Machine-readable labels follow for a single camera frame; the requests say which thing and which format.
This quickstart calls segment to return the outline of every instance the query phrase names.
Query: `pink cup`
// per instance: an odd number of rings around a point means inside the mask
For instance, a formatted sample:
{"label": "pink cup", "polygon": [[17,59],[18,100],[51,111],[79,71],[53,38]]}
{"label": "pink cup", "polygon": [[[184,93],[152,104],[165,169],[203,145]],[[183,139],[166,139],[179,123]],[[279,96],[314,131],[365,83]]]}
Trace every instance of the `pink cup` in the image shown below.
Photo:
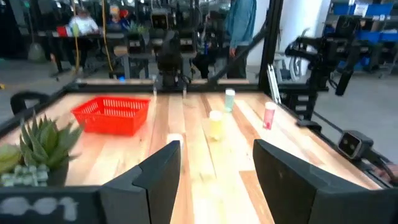
{"label": "pink cup", "polygon": [[264,120],[262,122],[262,127],[271,130],[272,122],[274,121],[274,114],[277,105],[273,102],[266,103],[266,112],[264,113]]}

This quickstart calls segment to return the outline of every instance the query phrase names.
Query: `wooden tabletop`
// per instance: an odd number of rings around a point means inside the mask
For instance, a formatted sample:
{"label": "wooden tabletop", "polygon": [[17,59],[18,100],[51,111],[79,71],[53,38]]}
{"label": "wooden tabletop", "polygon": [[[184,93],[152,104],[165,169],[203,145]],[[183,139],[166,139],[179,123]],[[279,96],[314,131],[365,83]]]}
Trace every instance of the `wooden tabletop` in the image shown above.
{"label": "wooden tabletop", "polygon": [[[274,223],[262,194],[252,158],[255,139],[271,144],[317,167],[368,189],[379,186],[357,170],[282,108],[272,130],[262,128],[262,93],[237,93],[232,113],[223,117],[220,141],[209,138],[208,114],[224,109],[223,93],[182,95],[112,95],[151,98],[146,123],[133,137],[83,133],[72,154],[67,185],[104,184],[140,163],[167,143],[169,134],[184,139],[182,173],[171,223]],[[75,118],[74,107],[94,95],[70,94],[44,113],[59,117],[58,126]],[[19,130],[0,139],[18,142]]]}

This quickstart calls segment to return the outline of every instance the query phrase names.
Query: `floor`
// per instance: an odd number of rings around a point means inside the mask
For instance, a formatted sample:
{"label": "floor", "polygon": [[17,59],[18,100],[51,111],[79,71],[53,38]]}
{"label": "floor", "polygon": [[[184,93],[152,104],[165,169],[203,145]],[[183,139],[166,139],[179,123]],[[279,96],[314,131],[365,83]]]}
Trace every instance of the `floor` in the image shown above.
{"label": "floor", "polygon": [[[32,90],[51,94],[73,79],[72,75],[61,76],[59,81],[49,78],[55,71],[51,63],[34,64],[20,61],[0,61],[0,123],[12,117],[9,98],[17,91]],[[255,82],[259,68],[248,67],[248,78]],[[151,66],[150,73],[156,72]],[[94,77],[106,77],[99,73]],[[374,140],[374,148],[398,163],[398,148],[395,138],[398,133],[398,76],[378,79],[377,75],[357,74],[349,83],[343,97],[332,91],[321,93],[315,111],[341,129],[355,129]],[[334,142],[340,134],[322,120],[314,117],[323,126],[323,132]]]}

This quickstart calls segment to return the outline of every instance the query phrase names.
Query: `black chair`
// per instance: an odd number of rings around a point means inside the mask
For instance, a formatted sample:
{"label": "black chair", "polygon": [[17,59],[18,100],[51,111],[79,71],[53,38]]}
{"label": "black chair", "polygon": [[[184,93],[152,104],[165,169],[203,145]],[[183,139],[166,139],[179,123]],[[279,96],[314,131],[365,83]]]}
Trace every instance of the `black chair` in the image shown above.
{"label": "black chair", "polygon": [[21,111],[27,109],[25,100],[38,100],[39,103],[45,103],[50,97],[43,93],[37,93],[32,91],[21,91],[14,94],[10,98],[10,105],[12,113],[18,114]]}

